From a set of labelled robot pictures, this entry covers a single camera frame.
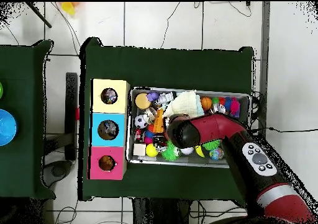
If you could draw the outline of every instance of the soccer ball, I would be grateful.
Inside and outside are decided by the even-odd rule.
[[[135,117],[135,126],[143,129],[147,126],[146,121],[142,118],[142,115],[138,115]]]

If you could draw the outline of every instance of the yellow box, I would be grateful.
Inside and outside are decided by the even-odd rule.
[[[112,88],[117,94],[113,104],[105,104],[101,99],[104,89]],[[126,114],[130,85],[123,80],[93,79],[93,112]]]

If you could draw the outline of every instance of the blue bowl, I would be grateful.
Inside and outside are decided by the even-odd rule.
[[[7,111],[0,109],[0,146],[12,141],[17,133],[17,123]]]

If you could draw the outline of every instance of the green table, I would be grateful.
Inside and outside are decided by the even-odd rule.
[[[81,47],[80,57],[79,148],[83,149],[83,152],[79,153],[80,198],[156,197],[236,200],[243,203],[230,170],[224,168],[128,163],[127,171],[121,181],[88,180],[89,96],[92,78],[122,79],[131,87],[148,86],[250,94],[253,58],[251,47],[245,47],[238,52],[151,50],[102,47],[99,39],[88,38]]]
[[[17,135],[0,146],[0,197],[54,198],[40,180],[43,156],[43,62],[52,42],[0,45],[0,108],[17,120]]]

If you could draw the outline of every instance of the pink box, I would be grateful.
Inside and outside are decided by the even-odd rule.
[[[111,156],[116,165],[111,171],[104,171],[99,167],[102,156]],[[92,146],[90,179],[121,180],[126,170],[125,149],[121,146]]]

